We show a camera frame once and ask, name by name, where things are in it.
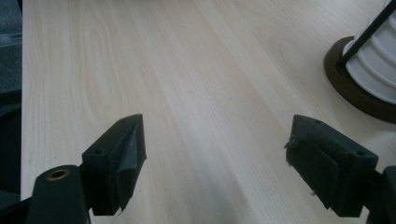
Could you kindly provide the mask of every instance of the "light wood grain surface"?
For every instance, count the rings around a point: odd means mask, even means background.
[[[322,206],[285,162],[292,116],[395,164],[396,125],[332,88],[323,59],[374,0],[29,0],[22,197],[116,120],[142,113],[148,159],[127,209],[93,223],[364,223]]]

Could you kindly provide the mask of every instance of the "wooden table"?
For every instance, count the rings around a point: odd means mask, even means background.
[[[327,211],[285,162],[292,116],[395,164],[396,125],[346,102],[327,50],[373,0],[29,0],[22,197],[116,120],[142,113],[148,159],[127,209],[93,223],[365,223]]]

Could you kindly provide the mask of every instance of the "white cylindrical object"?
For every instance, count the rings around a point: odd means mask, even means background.
[[[361,34],[362,32],[357,33],[354,40],[344,47],[344,54]],[[366,91],[382,101],[396,105],[396,13],[347,62],[346,69]]]

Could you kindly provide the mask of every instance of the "gray floor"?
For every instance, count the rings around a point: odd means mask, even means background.
[[[22,32],[17,0],[0,0],[0,34]],[[21,89],[22,45],[0,48],[0,93]]]

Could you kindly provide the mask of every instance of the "brown round base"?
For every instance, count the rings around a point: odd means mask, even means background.
[[[350,76],[347,69],[337,65],[342,57],[344,46],[353,40],[353,36],[345,37],[330,48],[324,59],[327,78],[344,99],[359,110],[378,119],[396,123],[396,105],[389,104],[374,97],[359,86]]]

